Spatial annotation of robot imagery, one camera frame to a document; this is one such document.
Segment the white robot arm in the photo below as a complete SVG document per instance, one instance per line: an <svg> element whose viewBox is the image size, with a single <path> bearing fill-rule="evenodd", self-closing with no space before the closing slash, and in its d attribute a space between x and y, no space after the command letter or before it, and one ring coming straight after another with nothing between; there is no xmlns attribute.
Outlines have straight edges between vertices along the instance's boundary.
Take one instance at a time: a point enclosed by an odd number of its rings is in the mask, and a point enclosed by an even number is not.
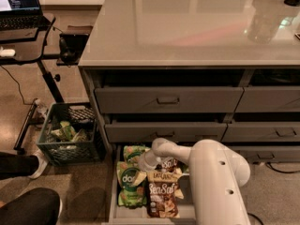
<svg viewBox="0 0 300 225"><path fill-rule="evenodd" d="M140 156L138 166L149 172L168 158L175 158L189 168L197 225L250 225L240 192L250 177L244 157L214 140L201 140L187 147L156 138Z"/></svg>

